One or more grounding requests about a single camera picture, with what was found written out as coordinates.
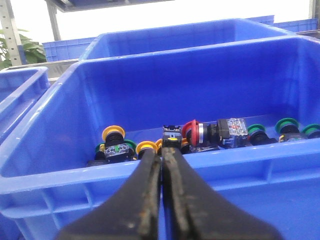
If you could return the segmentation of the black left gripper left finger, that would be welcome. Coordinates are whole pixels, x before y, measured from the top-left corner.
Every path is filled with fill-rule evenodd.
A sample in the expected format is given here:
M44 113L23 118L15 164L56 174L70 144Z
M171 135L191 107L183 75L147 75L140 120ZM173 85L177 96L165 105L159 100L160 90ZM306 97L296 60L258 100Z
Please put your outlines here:
M156 240L161 160L146 149L126 182L95 210L66 225L58 240Z

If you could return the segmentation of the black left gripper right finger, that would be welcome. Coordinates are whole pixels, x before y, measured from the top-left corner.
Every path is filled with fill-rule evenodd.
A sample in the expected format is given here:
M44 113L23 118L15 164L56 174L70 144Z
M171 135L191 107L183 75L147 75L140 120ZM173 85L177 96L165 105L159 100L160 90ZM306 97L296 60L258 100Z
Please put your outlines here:
M171 240L281 240L271 224L213 190L180 150L162 148L166 233Z

